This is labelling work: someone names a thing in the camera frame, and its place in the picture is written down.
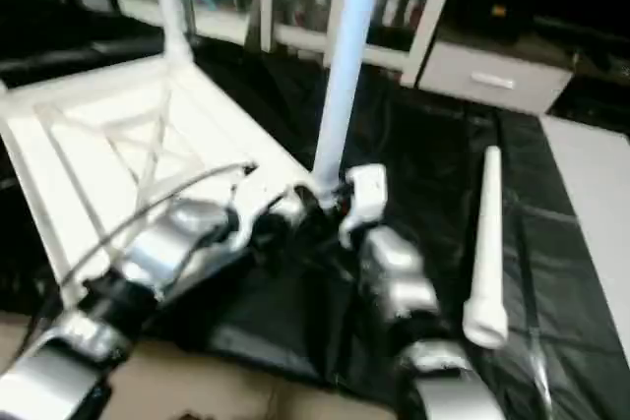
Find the black plastic sheet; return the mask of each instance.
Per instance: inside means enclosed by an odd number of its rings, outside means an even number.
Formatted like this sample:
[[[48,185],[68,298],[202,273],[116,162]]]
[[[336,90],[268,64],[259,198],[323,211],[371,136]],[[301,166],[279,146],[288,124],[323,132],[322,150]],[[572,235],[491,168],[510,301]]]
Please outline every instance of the black plastic sheet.
[[[128,19],[53,10],[45,13],[42,34],[28,20],[29,4],[16,9],[0,20],[0,44],[11,45],[10,54],[0,47],[0,77],[10,86],[159,51],[159,33]],[[201,41],[196,58],[310,167],[325,72],[211,40]],[[344,165],[386,164],[386,221],[421,250],[444,315],[456,328],[470,291],[482,154],[492,144],[508,162],[504,300],[510,341],[497,353],[467,350],[509,419],[545,418],[533,369],[537,345],[553,418],[623,420],[630,412],[630,370],[536,118],[405,90],[364,68]],[[31,223],[25,208],[11,217]],[[20,231],[12,228],[5,244]],[[355,263],[334,242],[311,243],[272,261],[250,255],[181,300],[156,332],[187,349],[394,405],[382,332],[357,290]]]

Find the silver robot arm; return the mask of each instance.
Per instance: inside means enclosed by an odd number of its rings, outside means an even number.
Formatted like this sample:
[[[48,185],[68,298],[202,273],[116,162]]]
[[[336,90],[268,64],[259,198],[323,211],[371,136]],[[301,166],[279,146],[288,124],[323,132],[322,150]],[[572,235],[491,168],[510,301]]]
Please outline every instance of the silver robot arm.
[[[111,393],[108,375],[128,358],[192,253],[232,229],[229,210],[215,204],[171,206],[0,377],[0,419],[98,418]]]

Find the black wire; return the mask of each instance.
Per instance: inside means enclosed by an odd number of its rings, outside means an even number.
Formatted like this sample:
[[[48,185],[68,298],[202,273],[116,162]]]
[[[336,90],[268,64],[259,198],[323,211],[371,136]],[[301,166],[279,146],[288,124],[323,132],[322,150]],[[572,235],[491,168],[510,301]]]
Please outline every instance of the black wire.
[[[66,273],[66,275],[59,282],[59,293],[61,293],[66,285],[74,278],[74,276],[79,272],[91,259],[92,257],[105,245],[108,245],[112,239],[114,239],[118,234],[126,229],[130,224],[134,223],[139,218],[142,218],[151,210],[156,208],[157,206],[163,204],[164,202],[172,199],[177,194],[185,191],[189,187],[194,186],[200,181],[204,179],[208,179],[210,177],[214,177],[220,174],[224,174],[225,172],[229,172],[235,169],[245,169],[246,173],[251,172],[256,166],[252,163],[239,163],[239,164],[229,164],[222,167],[216,167],[214,169],[210,169],[208,171],[202,172],[201,174],[193,177],[192,179],[186,181],[185,183],[177,186],[170,193],[165,195],[164,197],[152,202],[138,211],[134,212],[128,218],[123,220],[118,226],[116,226],[112,231],[110,231],[107,235],[101,238],[93,247],[91,247],[80,259],[79,261]],[[17,349],[14,359],[18,358],[24,351],[29,347],[32,341],[33,335],[37,332],[37,328],[40,326],[41,321],[44,319],[48,319],[50,312],[55,307],[57,302],[57,291],[54,290],[54,284],[52,284],[52,289],[48,291],[48,293],[44,296],[44,301],[41,305],[41,308],[35,312],[29,321],[29,325],[27,327],[27,332]]]

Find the white pole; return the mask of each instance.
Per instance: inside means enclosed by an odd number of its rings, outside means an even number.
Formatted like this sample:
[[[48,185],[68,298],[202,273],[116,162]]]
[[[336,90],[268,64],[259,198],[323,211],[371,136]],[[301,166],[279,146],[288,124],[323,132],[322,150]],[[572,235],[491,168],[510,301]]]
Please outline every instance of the white pole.
[[[344,0],[313,167],[324,194],[339,184],[347,126],[375,3],[376,0]]]
[[[503,307],[503,228],[501,150],[488,147],[477,225],[471,298],[464,306],[466,338],[477,346],[497,349],[508,337]]]
[[[159,0],[164,28],[164,55],[174,61],[192,61],[186,41],[184,8],[181,0]]]

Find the drawer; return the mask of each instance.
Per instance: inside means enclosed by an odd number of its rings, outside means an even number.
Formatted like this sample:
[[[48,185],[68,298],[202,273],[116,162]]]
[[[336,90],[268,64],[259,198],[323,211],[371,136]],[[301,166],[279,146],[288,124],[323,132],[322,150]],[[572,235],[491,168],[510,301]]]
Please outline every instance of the drawer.
[[[571,72],[437,41],[419,87],[530,113],[544,113]]]

